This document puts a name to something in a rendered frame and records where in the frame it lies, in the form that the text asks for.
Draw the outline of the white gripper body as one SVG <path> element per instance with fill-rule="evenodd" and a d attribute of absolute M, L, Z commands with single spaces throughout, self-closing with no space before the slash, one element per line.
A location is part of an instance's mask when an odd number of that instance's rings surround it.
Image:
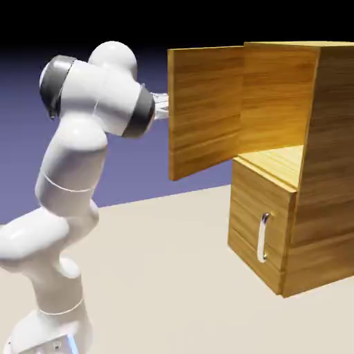
<path fill-rule="evenodd" d="M 152 93 L 155 102 L 154 120 L 169 117 L 169 95 L 167 93 Z"/>

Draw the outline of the light wood cabinet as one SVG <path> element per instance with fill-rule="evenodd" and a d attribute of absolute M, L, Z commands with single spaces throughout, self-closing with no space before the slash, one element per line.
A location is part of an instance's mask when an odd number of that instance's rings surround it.
<path fill-rule="evenodd" d="M 297 189 L 280 296 L 354 276 L 354 43 L 244 51 L 235 158 Z"/>

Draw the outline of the small wooden cabinet door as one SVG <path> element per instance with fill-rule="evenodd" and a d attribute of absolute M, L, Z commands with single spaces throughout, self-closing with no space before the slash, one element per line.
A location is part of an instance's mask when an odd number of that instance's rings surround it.
<path fill-rule="evenodd" d="M 297 189 L 242 158 L 232 161 L 230 248 L 277 295 L 283 292 L 286 257 Z M 257 259 L 262 214 L 271 213 L 265 230 L 265 263 Z"/>

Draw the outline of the large wooden cabinet door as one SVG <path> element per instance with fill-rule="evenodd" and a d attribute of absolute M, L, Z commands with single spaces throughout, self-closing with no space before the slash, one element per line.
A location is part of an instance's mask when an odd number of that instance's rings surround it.
<path fill-rule="evenodd" d="M 168 51 L 170 180 L 236 155 L 243 64 L 242 46 Z"/>

